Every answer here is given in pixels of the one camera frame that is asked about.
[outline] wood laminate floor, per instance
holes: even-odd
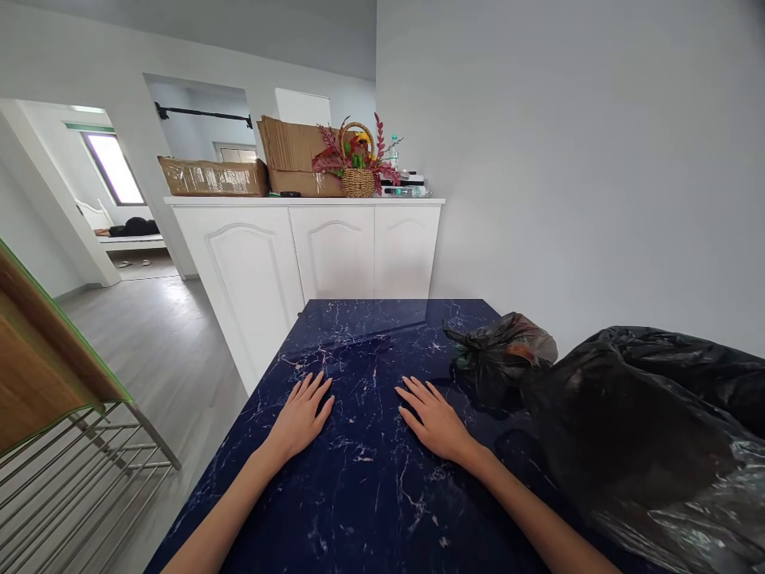
[[[247,394],[199,279],[122,281],[61,303],[183,464],[112,562],[142,572]]]

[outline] white cabinet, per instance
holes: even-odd
[[[166,202],[248,394],[308,300],[428,298],[442,199]]]
[[[375,208],[375,298],[427,299],[441,206]]]
[[[375,208],[290,207],[303,297],[375,296]]]
[[[175,215],[252,393],[303,310],[287,207],[176,207]]]

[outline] woven basket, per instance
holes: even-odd
[[[343,137],[348,128],[362,128],[369,138],[369,144],[375,145],[367,126],[358,122],[350,122],[339,134],[340,155],[343,158],[343,164],[346,162],[345,145]],[[375,174],[369,170],[357,169],[355,167],[346,167],[343,170],[343,191],[346,197],[364,198],[371,197],[375,192]]]

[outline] window frame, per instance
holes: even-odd
[[[143,197],[143,192],[141,191],[140,186],[138,185],[138,179],[135,178],[135,174],[133,173],[133,168],[130,167],[130,163],[128,162],[128,158],[125,157],[125,152],[122,151],[122,145],[120,144],[120,140],[117,138],[117,134],[113,132],[97,132],[95,130],[92,131],[82,131],[80,132],[82,135],[82,140],[85,142],[85,147],[88,149],[88,152],[90,153],[90,157],[93,160],[93,162],[96,164],[96,168],[98,168],[98,173],[101,176],[101,179],[104,181],[104,185],[109,190],[109,194],[112,196],[112,200],[114,203],[119,207],[140,207],[146,205],[146,198]],[[142,202],[124,202],[120,199],[117,192],[114,189],[114,186],[112,185],[112,181],[109,179],[109,176],[104,169],[104,165],[101,163],[101,159],[96,153],[96,150],[93,148],[93,144],[88,139],[88,136],[107,136],[112,137],[117,142],[117,145],[120,147],[120,151],[122,152],[122,157],[125,160],[125,165],[127,165],[127,169],[130,171],[130,175],[133,178],[133,181],[135,182],[135,189],[138,190],[138,193],[141,195]]]
[[[257,145],[254,143],[226,143],[226,142],[213,142],[213,146],[215,147],[215,155],[218,157],[218,161],[225,162],[226,160],[223,159],[223,149],[235,149],[235,150],[246,150],[246,151],[254,151],[255,156],[260,159],[260,155],[257,150]]]

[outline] baseboard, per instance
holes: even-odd
[[[57,303],[63,303],[64,301],[68,301],[72,297],[76,297],[80,293],[84,293],[85,291],[90,291],[90,289],[100,289],[101,284],[100,283],[86,283],[85,285],[80,285],[79,287],[75,287],[71,291],[67,291],[66,293],[63,293],[59,295],[58,297],[54,297],[53,300]]]

